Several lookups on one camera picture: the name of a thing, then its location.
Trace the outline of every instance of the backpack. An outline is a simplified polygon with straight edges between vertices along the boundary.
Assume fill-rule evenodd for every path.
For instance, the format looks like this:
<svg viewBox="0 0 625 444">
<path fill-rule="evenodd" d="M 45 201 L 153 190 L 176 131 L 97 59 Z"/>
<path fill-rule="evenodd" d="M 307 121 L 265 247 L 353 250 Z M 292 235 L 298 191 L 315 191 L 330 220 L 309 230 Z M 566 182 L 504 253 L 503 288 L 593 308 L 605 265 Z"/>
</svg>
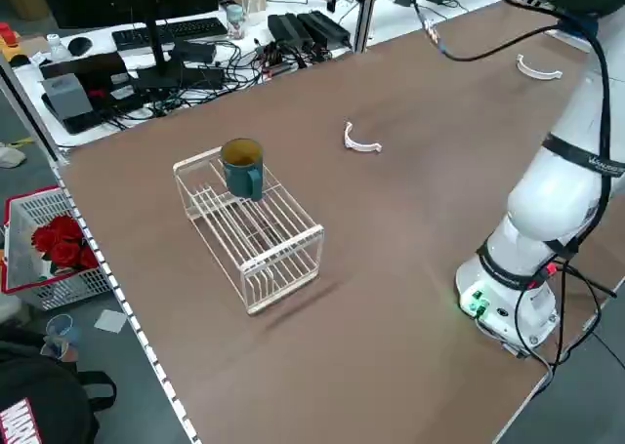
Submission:
<svg viewBox="0 0 625 444">
<path fill-rule="evenodd" d="M 0 326 L 0 340 L 6 340 L 3 333 Z M 12 329 L 16 338 L 20 346 L 43 343 L 43 337 Z M 89 398 L 83 388 L 89 384 L 109 385 L 112 394 Z M 104 372 L 78 372 L 74 364 L 0 343 L 2 444 L 93 444 L 100 427 L 94 413 L 112 407 L 116 396 Z"/>
</svg>

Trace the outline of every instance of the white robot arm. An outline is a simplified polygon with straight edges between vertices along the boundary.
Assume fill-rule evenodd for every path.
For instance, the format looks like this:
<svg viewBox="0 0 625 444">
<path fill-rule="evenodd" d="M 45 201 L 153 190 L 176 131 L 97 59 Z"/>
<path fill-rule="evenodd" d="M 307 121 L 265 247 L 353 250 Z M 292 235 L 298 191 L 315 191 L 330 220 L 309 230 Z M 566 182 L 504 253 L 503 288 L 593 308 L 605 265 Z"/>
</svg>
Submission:
<svg viewBox="0 0 625 444">
<path fill-rule="evenodd" d="M 574 15 L 599 17 L 612 103 L 619 106 L 611 110 L 606 160 L 600 157 L 602 73 L 592 54 L 562 117 L 510 194 L 508 214 L 456 273 L 462 309 L 518 351 L 544 342 L 559 322 L 554 294 L 536 273 L 591 224 L 605 182 L 611 182 L 611 195 L 625 186 L 625 108 L 620 106 L 625 0 L 548 1 Z"/>
</svg>

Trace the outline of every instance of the brown table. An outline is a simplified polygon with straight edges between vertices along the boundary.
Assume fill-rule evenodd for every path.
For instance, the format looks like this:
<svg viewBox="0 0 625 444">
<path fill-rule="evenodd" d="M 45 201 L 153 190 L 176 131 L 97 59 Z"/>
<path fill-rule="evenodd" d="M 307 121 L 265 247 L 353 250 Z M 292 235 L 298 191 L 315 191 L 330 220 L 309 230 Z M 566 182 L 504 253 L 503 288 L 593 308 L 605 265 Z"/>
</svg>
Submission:
<svg viewBox="0 0 625 444">
<path fill-rule="evenodd" d="M 498 5 L 440 32 L 472 54 L 545 22 Z M 522 76 L 517 53 L 563 79 Z M 417 32 L 72 154 L 65 184 L 204 442 L 495 437 L 544 371 L 475 329 L 456 306 L 454 272 L 499 223 L 583 57 L 541 36 L 455 63 Z M 345 150 L 346 119 L 382 153 Z M 255 317 L 185 219 L 172 175 L 239 136 L 263 144 L 326 229 L 319 278 Z M 617 206 L 577 263 L 609 286 L 625 273 Z M 591 312 L 577 287 L 571 332 Z"/>
</svg>

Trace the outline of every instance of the floor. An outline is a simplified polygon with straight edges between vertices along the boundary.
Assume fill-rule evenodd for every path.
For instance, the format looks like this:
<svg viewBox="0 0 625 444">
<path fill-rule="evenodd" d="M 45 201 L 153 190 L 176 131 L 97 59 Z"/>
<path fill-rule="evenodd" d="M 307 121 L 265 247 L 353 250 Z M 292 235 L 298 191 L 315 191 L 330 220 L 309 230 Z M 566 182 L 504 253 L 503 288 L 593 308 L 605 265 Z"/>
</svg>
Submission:
<svg viewBox="0 0 625 444">
<path fill-rule="evenodd" d="M 55 27 L 53 20 L 17 21 L 4 0 L 0 0 L 0 21 L 10 22 L 23 34 L 46 34 Z M 1 96 L 0 116 L 3 119 L 0 141 L 10 142 L 26 137 L 15 112 Z M 0 170 L 0 202 L 9 196 L 54 183 L 47 161 L 37 146 L 29 144 L 22 150 L 27 160 L 21 166 Z M 81 330 L 80 367 L 104 370 L 118 385 L 117 403 L 100 416 L 102 428 L 97 442 L 187 442 L 130 326 L 126 324 L 119 334 L 93 327 L 103 309 L 120 310 L 113 295 L 100 295 L 69 309 L 58 309 L 72 315 Z M 621 358 L 625 358 L 625 337 L 622 334 L 625 332 L 624 314 L 625 301 L 611 302 L 605 310 L 599 331 Z M 44 320 L 40 319 L 34 325 L 41 326 Z M 623 417 L 625 370 L 596 339 L 589 339 L 568 363 L 559 368 L 551 387 L 528 404 L 500 442 L 621 443 L 625 435 Z"/>
</svg>

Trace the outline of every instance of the keyboard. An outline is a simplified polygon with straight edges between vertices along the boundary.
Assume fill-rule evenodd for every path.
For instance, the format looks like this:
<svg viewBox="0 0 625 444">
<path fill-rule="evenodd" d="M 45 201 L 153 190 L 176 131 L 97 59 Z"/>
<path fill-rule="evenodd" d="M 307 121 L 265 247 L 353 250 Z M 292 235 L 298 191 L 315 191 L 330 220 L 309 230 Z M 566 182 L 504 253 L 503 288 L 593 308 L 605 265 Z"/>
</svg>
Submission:
<svg viewBox="0 0 625 444">
<path fill-rule="evenodd" d="M 170 22 L 158 25 L 158 36 L 163 44 L 173 43 L 174 40 L 185 41 L 204 37 L 220 37 L 226 34 L 228 34 L 228 30 L 217 18 Z M 146 27 L 115 31 L 112 33 L 112 36 L 119 52 L 149 47 Z"/>
</svg>

